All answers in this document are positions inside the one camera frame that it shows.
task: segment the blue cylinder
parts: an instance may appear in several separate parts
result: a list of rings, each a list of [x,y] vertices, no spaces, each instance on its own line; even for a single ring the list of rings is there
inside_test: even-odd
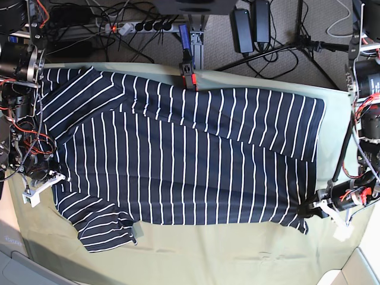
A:
[[[191,50],[190,38],[189,38],[187,26],[186,25],[179,25],[178,27],[179,27],[180,39],[182,41],[182,48]]]

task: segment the striped shirt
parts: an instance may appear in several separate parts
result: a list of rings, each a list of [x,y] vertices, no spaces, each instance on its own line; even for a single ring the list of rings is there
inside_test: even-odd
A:
[[[137,221],[308,231],[297,208],[315,193],[323,100],[94,68],[44,75],[44,127],[70,180],[53,186],[55,205],[88,251],[136,243]]]

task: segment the white bracket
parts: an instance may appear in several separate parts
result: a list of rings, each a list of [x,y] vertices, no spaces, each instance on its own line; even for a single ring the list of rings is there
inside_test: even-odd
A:
[[[339,216],[339,213],[327,205],[326,200],[322,200],[316,203],[316,207],[320,207],[322,211],[328,214],[332,218],[332,220],[337,224],[338,228],[334,233],[334,237],[336,239],[338,239],[341,242],[344,242],[351,236],[354,227],[351,224],[347,225],[346,222]]]
[[[49,174],[51,176],[53,176],[53,178],[46,181],[42,186],[38,187],[36,190],[26,189],[23,192],[24,204],[29,202],[31,204],[31,207],[34,208],[36,205],[38,205],[41,202],[40,193],[42,191],[44,191],[48,187],[58,183],[59,181],[66,179],[65,175],[60,174],[58,172],[50,171]]]

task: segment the gray carpet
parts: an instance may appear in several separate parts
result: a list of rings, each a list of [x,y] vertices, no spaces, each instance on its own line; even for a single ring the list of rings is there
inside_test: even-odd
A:
[[[101,4],[110,5],[110,1],[99,1]],[[347,11],[336,0],[305,0],[309,5],[309,12],[306,16],[305,27],[314,40],[320,40],[331,43],[348,43],[349,39],[336,39],[326,34],[326,29],[334,21],[342,18]],[[351,0],[342,0],[348,7],[352,7]],[[247,8],[248,4],[239,1],[238,8]],[[273,0],[271,5],[274,24],[277,29],[277,39],[286,43],[292,40],[296,28],[297,0]],[[125,19],[140,20],[144,18],[138,12],[125,13]],[[335,34],[346,34],[352,30],[352,21],[346,20],[333,29]],[[152,34],[137,34],[131,45],[137,48],[142,46]],[[126,36],[125,40],[129,41],[131,35]],[[182,60],[181,44],[171,35],[165,34],[163,46],[158,39],[151,42],[144,53],[152,57],[157,64],[170,65],[177,67]],[[286,74],[277,80],[291,83],[301,83],[312,86],[329,87],[331,84],[322,76],[322,74],[309,62],[309,60],[300,52],[296,51],[299,58],[298,67],[291,73]],[[128,62],[134,57],[134,53],[126,49],[123,45],[118,51],[118,44],[109,48],[109,58],[111,62]],[[228,64],[242,58],[242,55],[236,53],[233,47],[230,20],[227,15],[211,15],[209,17],[205,32],[205,68],[216,69],[220,65]],[[323,50],[315,54],[316,61],[326,70],[330,77],[342,89],[346,90],[346,79],[344,76],[344,66],[347,63],[347,54],[342,52],[330,52]],[[59,59],[50,59],[53,62],[59,62]],[[72,59],[70,61],[82,61],[84,59]],[[98,51],[86,61],[105,61],[104,52]],[[137,62],[148,62],[140,56]],[[292,68],[295,64],[295,57],[290,52],[282,52],[279,59],[273,64],[269,64],[263,71],[263,75],[268,77],[275,76]],[[260,70],[266,62],[263,59],[257,59],[252,62],[255,69]],[[228,69],[226,72],[234,74],[255,76],[246,65],[240,65]]]

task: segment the light green cloth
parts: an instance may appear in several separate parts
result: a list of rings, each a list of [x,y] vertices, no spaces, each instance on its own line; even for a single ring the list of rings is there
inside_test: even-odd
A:
[[[89,66],[64,64],[70,68]],[[182,82],[176,69],[150,64],[93,64],[98,70],[124,72],[174,84]],[[58,67],[63,65],[46,65]],[[201,71],[201,90],[260,87],[322,98],[327,109],[318,146],[317,187],[324,188],[335,170],[350,118],[350,98],[342,91]],[[355,174],[356,149],[350,143],[345,164]],[[98,284],[316,284],[331,269],[341,269],[360,243],[370,216],[362,211],[353,221],[354,233],[345,242],[333,238],[328,218],[307,220],[309,234],[274,223],[160,226],[137,223],[138,245],[88,253],[77,232],[55,210],[52,193],[31,209],[24,205],[19,178],[10,187],[30,258],[75,281]]]

